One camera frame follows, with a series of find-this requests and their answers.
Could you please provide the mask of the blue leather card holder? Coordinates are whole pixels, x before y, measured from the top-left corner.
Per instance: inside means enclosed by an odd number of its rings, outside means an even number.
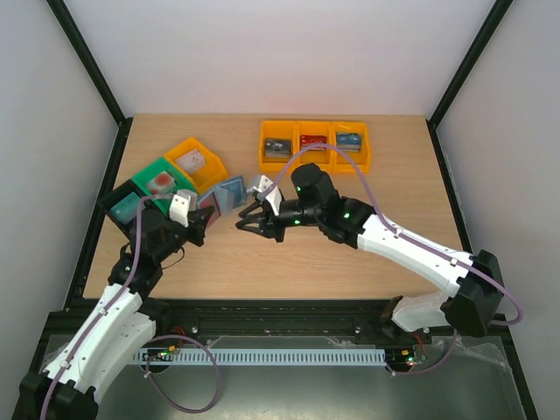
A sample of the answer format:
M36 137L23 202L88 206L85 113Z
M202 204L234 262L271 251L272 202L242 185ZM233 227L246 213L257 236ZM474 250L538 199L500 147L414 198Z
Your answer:
M242 175L219 182L203 193L197 201L197 208L213 208L207 226L210 228L221 216L231 214L246 203L247 192Z

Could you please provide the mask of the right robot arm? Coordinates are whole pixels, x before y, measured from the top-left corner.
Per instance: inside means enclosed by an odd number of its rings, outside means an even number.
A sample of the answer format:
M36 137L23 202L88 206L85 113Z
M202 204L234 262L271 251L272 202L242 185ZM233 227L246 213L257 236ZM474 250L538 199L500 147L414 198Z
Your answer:
M440 326L474 338L487 334L504 296L493 254L447 248L399 227L369 204L339 195L316 164L298 167L291 182L297 196L285 199L269 178L258 177L250 188L255 201L240 212L236 227L276 242L287 228L316 227L332 242L383 256L435 285L435 293L389 302L381 331L391 342Z

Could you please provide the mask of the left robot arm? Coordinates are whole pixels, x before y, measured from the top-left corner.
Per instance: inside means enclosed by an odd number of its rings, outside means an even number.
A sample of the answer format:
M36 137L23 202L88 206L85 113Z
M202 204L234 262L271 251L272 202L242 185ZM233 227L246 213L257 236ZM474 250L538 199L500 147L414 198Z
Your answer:
M94 419L114 380L163 324L165 304L150 297L163 262L188 243L198 247L214 212L192 210L174 199L169 215L137 211L123 247L94 309L71 340L40 372L19 386L25 419Z

